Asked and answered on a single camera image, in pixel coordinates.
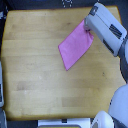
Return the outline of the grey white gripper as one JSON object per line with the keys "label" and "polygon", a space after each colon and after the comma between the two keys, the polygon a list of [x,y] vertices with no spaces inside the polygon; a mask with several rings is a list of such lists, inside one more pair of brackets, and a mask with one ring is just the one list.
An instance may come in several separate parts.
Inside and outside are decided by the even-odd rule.
{"label": "grey white gripper", "polygon": [[117,56],[127,30],[101,3],[95,3],[89,14],[84,19],[85,29],[92,30],[99,37],[106,48]]}

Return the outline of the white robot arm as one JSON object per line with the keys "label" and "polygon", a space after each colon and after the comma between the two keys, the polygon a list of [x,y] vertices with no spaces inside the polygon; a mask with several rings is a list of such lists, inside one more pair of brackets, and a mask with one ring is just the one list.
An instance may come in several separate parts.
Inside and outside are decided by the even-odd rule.
{"label": "white robot arm", "polygon": [[114,57],[120,58],[120,71],[126,82],[115,91],[108,112],[97,113],[91,128],[128,128],[128,32],[99,2],[84,19],[84,26],[96,33]]}

